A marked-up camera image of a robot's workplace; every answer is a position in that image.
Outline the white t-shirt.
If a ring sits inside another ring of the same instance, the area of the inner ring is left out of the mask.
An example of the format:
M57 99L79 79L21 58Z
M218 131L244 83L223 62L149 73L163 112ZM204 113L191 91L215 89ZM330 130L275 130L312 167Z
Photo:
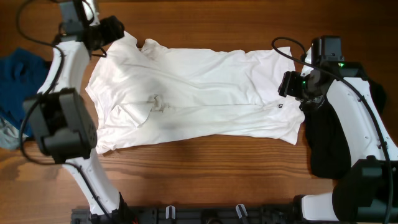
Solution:
M216 52L174 49L125 34L96 64L86 86L98 115L96 150L214 134L295 144L304 115L281 97L290 49Z

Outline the black t-shirt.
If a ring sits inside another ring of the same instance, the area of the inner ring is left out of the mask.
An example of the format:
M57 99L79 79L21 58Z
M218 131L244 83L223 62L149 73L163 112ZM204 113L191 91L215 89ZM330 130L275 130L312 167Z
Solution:
M368 156L384 161L375 125L357 94L343 82L332 81L324 103L305 112L312 174L341 179Z

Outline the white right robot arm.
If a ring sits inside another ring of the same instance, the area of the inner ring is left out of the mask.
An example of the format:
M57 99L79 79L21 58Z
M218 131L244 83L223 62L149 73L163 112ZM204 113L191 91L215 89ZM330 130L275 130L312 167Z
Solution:
M341 39L324 35L288 71L280 96L300 102L311 170L335 179L325 194L298 195L293 219L300 222L397 222L397 146L379 112L384 95L363 66L347 62Z

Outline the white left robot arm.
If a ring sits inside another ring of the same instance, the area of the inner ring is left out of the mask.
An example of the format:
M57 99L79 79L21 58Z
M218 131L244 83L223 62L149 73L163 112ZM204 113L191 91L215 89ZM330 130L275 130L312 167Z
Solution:
M49 45L53 49L50 70L37 93L23 102L20 130L31 126L40 152L75 179L90 206L87 223L137 223L99 161L95 124L80 95L90 59L105 58L104 46L121 39L124 26L115 16L99 19L96 1L57 4L62 22Z

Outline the folded blue shirt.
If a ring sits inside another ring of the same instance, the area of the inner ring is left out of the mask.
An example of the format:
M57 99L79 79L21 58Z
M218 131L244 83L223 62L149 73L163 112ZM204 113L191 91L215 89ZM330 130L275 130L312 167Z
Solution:
M35 95L49 73L50 62L22 48L1 58L1 117L19 129L24 100Z

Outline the folded light grey garment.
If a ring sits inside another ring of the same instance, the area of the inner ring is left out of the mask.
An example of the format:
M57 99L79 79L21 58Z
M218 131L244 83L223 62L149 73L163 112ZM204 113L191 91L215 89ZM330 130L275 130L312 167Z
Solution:
M15 128L10 122L1 118L1 132L0 132L1 148L10 151L19 148L19 130Z

